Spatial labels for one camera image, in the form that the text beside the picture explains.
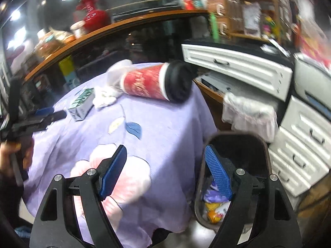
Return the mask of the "wooden shelf unit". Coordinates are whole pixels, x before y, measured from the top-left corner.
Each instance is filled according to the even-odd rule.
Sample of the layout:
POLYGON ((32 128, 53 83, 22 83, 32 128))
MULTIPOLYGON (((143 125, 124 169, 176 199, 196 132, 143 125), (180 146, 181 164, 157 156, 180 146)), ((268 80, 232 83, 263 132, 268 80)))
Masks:
POLYGON ((283 40, 279 0, 224 0, 225 34, 230 39, 283 40))

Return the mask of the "white curved drawer front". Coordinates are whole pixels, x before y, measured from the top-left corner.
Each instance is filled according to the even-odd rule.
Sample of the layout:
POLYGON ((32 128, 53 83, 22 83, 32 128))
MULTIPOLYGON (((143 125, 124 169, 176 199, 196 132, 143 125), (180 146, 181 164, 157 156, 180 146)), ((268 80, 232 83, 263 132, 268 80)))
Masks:
POLYGON ((288 66, 223 48, 182 44, 184 61, 230 76, 286 101, 292 79, 288 66))

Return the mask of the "wooden curved counter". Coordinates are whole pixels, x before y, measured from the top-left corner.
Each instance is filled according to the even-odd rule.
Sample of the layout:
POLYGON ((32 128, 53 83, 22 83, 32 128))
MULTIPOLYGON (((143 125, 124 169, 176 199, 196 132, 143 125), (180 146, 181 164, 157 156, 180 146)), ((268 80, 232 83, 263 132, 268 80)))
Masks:
POLYGON ((122 30, 136 28, 140 25, 145 25, 149 23, 156 23, 158 21, 168 21, 174 19, 183 19, 187 17, 197 17, 203 16, 208 18, 209 13, 207 10, 173 10, 173 11, 163 11, 163 12, 150 12, 146 15, 136 16, 117 23, 104 26, 98 30, 90 32, 81 38, 74 40, 73 42, 62 47, 58 51, 52 53, 46 60, 42 61, 38 66, 36 66, 25 78, 24 81, 36 77, 42 71, 48 69, 54 63, 57 63, 65 56, 71 54, 73 51, 90 44, 96 40, 99 40, 105 36, 118 33, 122 30))

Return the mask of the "green bottle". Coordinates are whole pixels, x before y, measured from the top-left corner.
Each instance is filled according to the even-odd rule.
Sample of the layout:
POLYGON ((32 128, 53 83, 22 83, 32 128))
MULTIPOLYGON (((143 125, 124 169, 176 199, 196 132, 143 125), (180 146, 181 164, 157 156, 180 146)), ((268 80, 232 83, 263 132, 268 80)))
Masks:
POLYGON ((210 26, 211 26, 211 34, 215 41, 219 40, 219 31, 218 31, 218 23, 215 14, 210 13, 210 26))

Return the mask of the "white tissue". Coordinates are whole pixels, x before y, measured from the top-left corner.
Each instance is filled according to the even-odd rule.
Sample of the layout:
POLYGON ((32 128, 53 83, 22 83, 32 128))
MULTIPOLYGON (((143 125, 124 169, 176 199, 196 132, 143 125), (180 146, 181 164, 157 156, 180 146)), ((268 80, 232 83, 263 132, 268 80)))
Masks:
POLYGON ((131 65, 131 60, 121 60, 110 66, 102 75, 101 81, 94 86, 95 97, 92 103, 97 110, 114 104, 124 93, 120 87, 120 80, 130 70, 131 65))

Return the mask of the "white drawer cabinet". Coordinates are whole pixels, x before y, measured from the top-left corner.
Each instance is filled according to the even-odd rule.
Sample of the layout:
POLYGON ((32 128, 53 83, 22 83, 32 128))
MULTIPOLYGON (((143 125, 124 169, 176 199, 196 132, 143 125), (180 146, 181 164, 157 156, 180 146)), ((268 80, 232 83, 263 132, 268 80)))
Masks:
POLYGON ((292 96, 269 155, 284 188, 300 196, 330 172, 330 121, 292 96))

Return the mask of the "green white small carton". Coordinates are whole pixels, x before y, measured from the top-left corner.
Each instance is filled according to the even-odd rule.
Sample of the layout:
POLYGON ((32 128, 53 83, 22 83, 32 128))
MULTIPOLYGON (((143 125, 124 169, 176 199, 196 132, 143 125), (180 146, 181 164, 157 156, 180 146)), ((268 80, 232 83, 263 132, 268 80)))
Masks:
POLYGON ((68 105, 67 111, 75 121, 86 118, 90 109, 93 107, 95 92, 93 88, 86 88, 68 105))

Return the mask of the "brown trash bin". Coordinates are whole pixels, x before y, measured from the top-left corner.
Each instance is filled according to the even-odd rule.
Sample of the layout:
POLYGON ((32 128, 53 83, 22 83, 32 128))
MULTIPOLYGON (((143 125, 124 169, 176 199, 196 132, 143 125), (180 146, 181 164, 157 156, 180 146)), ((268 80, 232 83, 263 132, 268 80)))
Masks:
MULTIPOLYGON (((232 163, 231 173, 228 174, 234 182, 234 174, 238 168, 256 178, 267 178, 272 173, 268 146, 262 137, 249 132, 223 131, 213 134, 205 145, 212 145, 221 158, 232 163)), ((210 188, 213 175, 205 160, 202 160, 197 182, 194 212, 196 220, 213 231, 219 230, 221 222, 212 224, 208 221, 207 208, 203 195, 210 188)))

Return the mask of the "red paper cup black lid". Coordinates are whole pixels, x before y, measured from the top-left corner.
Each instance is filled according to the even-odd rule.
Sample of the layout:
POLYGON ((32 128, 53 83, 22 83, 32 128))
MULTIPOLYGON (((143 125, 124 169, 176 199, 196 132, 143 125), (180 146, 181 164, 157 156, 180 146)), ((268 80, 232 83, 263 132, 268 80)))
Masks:
POLYGON ((120 87, 128 95, 184 103, 190 97, 192 72, 182 61, 134 67, 121 77, 120 87))

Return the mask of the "white printer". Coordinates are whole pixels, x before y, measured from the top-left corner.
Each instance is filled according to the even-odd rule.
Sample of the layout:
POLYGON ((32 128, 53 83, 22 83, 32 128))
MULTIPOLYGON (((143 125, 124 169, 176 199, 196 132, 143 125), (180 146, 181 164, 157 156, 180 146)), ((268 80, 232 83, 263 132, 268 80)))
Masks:
POLYGON ((294 58, 297 95, 330 120, 330 70, 303 53, 294 58))

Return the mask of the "white bag lined bin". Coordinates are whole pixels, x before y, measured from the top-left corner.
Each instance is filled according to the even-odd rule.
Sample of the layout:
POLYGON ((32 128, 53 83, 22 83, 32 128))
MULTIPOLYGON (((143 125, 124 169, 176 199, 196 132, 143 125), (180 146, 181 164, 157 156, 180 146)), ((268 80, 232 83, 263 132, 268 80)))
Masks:
POLYGON ((223 98, 222 121, 232 130, 251 132, 272 143, 278 132, 277 113, 268 104, 227 92, 223 98))

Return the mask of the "red tin can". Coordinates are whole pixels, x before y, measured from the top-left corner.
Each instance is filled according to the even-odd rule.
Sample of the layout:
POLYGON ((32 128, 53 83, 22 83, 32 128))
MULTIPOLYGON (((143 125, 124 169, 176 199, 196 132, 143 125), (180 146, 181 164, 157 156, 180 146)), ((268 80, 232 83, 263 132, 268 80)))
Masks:
POLYGON ((192 0, 182 0, 186 10, 194 10, 195 6, 192 0))

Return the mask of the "purple floral tablecloth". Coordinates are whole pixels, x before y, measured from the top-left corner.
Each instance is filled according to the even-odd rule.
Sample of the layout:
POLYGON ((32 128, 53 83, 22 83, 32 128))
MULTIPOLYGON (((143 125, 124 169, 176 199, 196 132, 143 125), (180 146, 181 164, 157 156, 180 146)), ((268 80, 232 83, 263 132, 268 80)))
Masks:
POLYGON ((123 145, 127 162, 103 204, 124 247, 148 247, 155 230, 188 226, 204 143, 216 130, 196 85, 181 104, 122 95, 84 120, 68 115, 34 134, 24 203, 36 215, 55 175, 79 176, 123 145))

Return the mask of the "plastic dessert cup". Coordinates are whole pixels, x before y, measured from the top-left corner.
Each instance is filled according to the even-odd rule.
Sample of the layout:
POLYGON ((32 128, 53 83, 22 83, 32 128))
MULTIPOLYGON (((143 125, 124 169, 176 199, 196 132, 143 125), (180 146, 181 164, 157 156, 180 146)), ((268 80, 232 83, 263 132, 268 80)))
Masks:
POLYGON ((87 34, 87 31, 86 31, 84 25, 85 25, 85 22, 83 20, 78 21, 71 25, 70 30, 74 34, 75 38, 78 39, 87 34))

